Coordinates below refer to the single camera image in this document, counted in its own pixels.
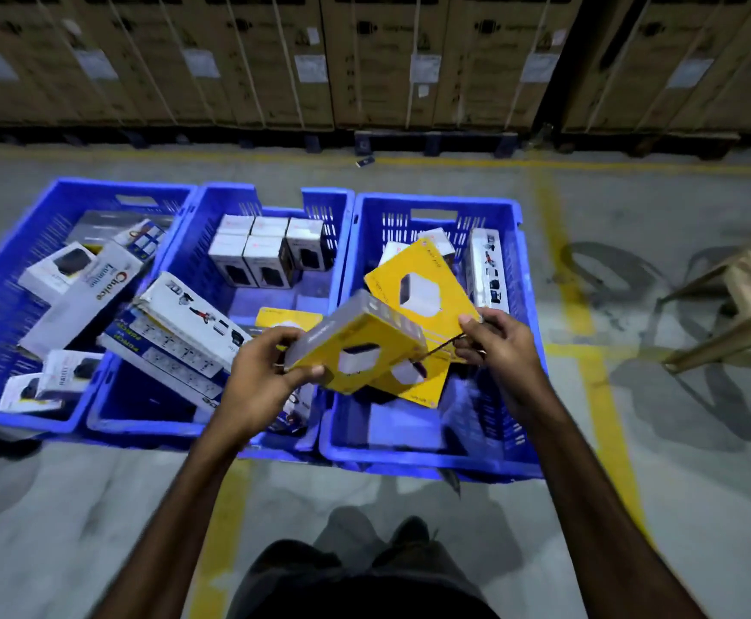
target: crate handle cutout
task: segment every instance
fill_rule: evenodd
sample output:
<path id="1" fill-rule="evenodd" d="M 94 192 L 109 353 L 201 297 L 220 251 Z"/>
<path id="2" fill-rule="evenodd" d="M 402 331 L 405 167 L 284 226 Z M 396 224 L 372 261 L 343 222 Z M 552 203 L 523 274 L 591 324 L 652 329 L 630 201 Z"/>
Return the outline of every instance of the crate handle cutout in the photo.
<path id="1" fill-rule="evenodd" d="M 410 217 L 413 219 L 435 219 L 436 221 L 456 221 L 459 218 L 459 211 L 441 210 L 440 208 L 411 208 Z"/>
<path id="2" fill-rule="evenodd" d="M 158 206 L 154 197 L 149 196 L 122 196 L 118 194 L 114 198 L 123 206 Z"/>

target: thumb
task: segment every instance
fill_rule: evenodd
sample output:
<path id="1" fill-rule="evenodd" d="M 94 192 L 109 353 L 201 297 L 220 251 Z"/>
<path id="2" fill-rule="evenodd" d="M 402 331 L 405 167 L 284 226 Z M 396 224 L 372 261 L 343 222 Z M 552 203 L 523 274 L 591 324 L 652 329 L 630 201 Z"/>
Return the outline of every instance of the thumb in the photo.
<path id="1" fill-rule="evenodd" d="M 479 343 L 484 350 L 489 350 L 495 343 L 499 342 L 499 337 L 490 332 L 485 326 L 473 319 L 470 315 L 459 315 L 459 325 L 465 331 L 467 337 L 476 343 Z"/>
<path id="2" fill-rule="evenodd" d="M 323 365 L 313 365 L 311 367 L 296 367 L 292 371 L 288 371 L 286 374 L 283 374 L 281 378 L 284 379 L 284 382 L 286 383 L 287 387 L 289 387 L 290 391 L 294 391 L 299 386 L 301 386 L 301 384 L 307 384 L 308 382 L 318 382 L 324 375 L 325 371 L 326 370 L 324 369 Z"/>

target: yellow floor marking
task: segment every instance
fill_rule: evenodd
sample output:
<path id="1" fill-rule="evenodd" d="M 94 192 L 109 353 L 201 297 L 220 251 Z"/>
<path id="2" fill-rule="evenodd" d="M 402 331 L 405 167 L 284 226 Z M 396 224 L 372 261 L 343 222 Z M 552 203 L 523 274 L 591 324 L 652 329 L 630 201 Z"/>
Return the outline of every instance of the yellow floor marking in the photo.
<path id="1" fill-rule="evenodd" d="M 221 619 L 226 615 L 231 592 L 217 580 L 231 573 L 235 565 L 251 477 L 252 461 L 236 460 L 221 484 L 192 581 L 188 619 Z"/>
<path id="2" fill-rule="evenodd" d="M 674 352 L 672 347 L 660 346 L 627 346 L 627 345 L 586 345 L 586 344 L 562 344 L 547 343 L 545 353 L 548 356 L 558 358 L 576 358 L 580 361 L 600 360 L 606 361 L 629 361 L 630 359 L 639 359 L 640 361 L 661 363 L 666 357 Z M 747 367 L 751 369 L 751 352 L 741 352 L 722 359 L 725 365 L 735 367 Z"/>
<path id="3" fill-rule="evenodd" d="M 535 167 L 564 171 L 583 172 L 653 172 L 668 174 L 702 173 L 719 176 L 751 176 L 751 165 L 717 164 L 669 164 L 648 161 L 635 162 L 585 162 L 556 161 L 537 156 L 550 156 L 549 153 L 533 152 L 531 158 L 462 158 L 424 156 L 381 156 L 376 155 L 376 165 L 403 167 L 473 167 L 499 169 L 510 167 Z M 303 163 L 315 166 L 354 166 L 356 158 L 349 154 L 327 153 L 307 154 L 299 151 L 290 153 L 267 152 L 263 149 L 222 151 L 212 149 L 173 150 L 149 148 L 143 150 L 132 147 L 0 147 L 0 157 L 28 160 L 87 160 L 93 161 L 166 161 L 166 162 L 283 162 Z"/>
<path id="4" fill-rule="evenodd" d="M 547 172 L 534 169 L 530 174 L 536 202 L 542 215 L 542 228 L 551 249 L 551 259 L 557 272 L 562 276 L 563 281 L 557 283 L 557 286 L 570 332 L 592 337 L 596 333 L 596 328 L 587 299 L 582 293 L 576 276 L 565 269 L 560 258 L 560 252 L 569 244 L 569 239 L 562 223 L 562 203 L 559 192 L 553 186 Z M 622 432 L 622 420 L 619 418 L 608 381 L 608 367 L 605 364 L 604 355 L 601 348 L 597 346 L 588 346 L 585 351 L 588 352 L 586 360 L 578 361 L 579 374 L 588 398 L 599 460 L 608 472 L 634 521 L 640 529 L 646 530 L 645 513 L 642 511 L 637 478 L 631 466 L 628 444 Z"/>

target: shoe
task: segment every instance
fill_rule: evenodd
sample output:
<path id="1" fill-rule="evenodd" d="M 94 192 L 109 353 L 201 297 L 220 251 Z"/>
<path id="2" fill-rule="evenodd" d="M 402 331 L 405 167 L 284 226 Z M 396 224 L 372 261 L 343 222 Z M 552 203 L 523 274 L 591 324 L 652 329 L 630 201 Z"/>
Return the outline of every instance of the shoe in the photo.
<path id="1" fill-rule="evenodd" d="M 393 538 L 390 540 L 391 545 L 406 545 L 407 543 L 427 543 L 430 541 L 430 530 L 421 517 L 412 515 L 406 518 L 401 525 L 396 528 Z"/>

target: yellow box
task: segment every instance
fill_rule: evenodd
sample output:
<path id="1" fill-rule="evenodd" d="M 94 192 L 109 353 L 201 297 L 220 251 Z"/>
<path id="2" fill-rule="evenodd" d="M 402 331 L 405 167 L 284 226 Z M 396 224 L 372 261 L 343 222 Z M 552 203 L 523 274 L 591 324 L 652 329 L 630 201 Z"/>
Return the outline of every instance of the yellow box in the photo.
<path id="1" fill-rule="evenodd" d="M 439 345 L 462 334 L 460 314 L 480 319 L 431 239 L 418 239 L 364 281 L 376 298 L 420 325 L 428 339 L 441 339 Z"/>
<path id="2" fill-rule="evenodd" d="M 442 397 L 449 368 L 450 355 L 446 352 L 436 352 L 422 359 L 421 363 L 400 362 L 370 382 L 370 386 L 392 395 L 398 395 L 410 402 L 435 408 Z"/>
<path id="3" fill-rule="evenodd" d="M 324 365 L 322 386 L 350 394 L 393 365 L 426 353 L 421 326 L 361 289 L 292 344 L 284 368 Z"/>
<path id="4" fill-rule="evenodd" d="M 305 313 L 300 310 L 273 309 L 264 306 L 258 310 L 255 318 L 255 325 L 262 328 L 273 328 L 275 326 L 292 326 L 302 330 L 311 330 L 315 328 L 323 319 L 323 315 L 318 313 Z"/>

